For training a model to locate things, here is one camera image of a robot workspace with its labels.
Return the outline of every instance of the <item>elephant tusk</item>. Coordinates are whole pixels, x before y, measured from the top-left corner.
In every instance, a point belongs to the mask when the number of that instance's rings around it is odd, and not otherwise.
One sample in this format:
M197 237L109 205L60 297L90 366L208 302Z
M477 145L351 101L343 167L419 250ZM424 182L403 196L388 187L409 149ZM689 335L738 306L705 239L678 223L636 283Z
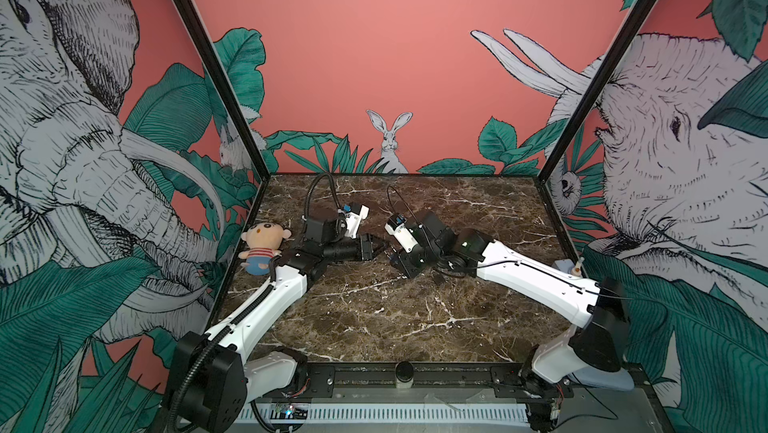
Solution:
M141 285L125 299L123 304L143 313L167 313L195 303L205 293L206 288L207 285L203 285L184 295L167 295Z
M58 241L82 265L92 268L112 261L99 246L79 207L55 208L45 214Z
M216 215L219 217L220 228L218 236L220 236L221 229L226 225L226 217L224 216L221 199L214 185L193 164L183 159L179 154L129 130L123 130L120 135L120 151L132 160L154 161L156 164L178 171L194 181L208 195L208 198L214 202ZM214 228L216 228L215 225L210 225L211 231L214 231Z

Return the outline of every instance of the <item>stuffed bear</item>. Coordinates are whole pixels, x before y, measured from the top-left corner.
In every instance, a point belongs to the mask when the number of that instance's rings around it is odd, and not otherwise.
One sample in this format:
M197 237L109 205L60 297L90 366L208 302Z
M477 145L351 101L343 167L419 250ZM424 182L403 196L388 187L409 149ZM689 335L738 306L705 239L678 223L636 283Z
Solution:
M240 236L249 247L237 255L245 260L240 265L251 275L266 275L270 272L270 260L280 254L280 244L290 235L289 229L283 229L276 223L259 223Z

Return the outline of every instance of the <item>elephant eye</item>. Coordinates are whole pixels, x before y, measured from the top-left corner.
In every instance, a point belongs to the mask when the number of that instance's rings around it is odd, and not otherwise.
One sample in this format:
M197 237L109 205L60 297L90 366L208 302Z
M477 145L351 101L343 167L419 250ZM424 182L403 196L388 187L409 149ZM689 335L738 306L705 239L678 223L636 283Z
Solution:
M24 8L19 0L8 0L8 3L11 4L11 8L13 8L13 12L16 15L16 18L18 18L22 25L24 25L24 29L26 29L27 25L29 25L29 21L31 20L27 9Z
M675 117L672 123L670 123L670 130L675 137L675 140L680 141L680 118Z

